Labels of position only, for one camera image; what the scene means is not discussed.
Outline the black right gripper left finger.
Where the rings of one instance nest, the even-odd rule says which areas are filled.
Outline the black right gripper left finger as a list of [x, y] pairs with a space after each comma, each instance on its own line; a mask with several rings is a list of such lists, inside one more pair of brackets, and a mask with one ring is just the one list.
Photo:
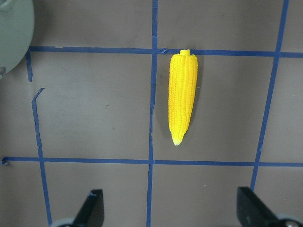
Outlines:
[[76, 227], [102, 227], [104, 220], [103, 190], [91, 190], [76, 215], [73, 225]]

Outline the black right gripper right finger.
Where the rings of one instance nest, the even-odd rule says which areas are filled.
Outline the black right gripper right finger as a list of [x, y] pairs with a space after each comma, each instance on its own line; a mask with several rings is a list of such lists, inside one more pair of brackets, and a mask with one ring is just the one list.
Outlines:
[[242, 227], [301, 227], [303, 223], [291, 217], [279, 217], [249, 188], [237, 188], [237, 219]]

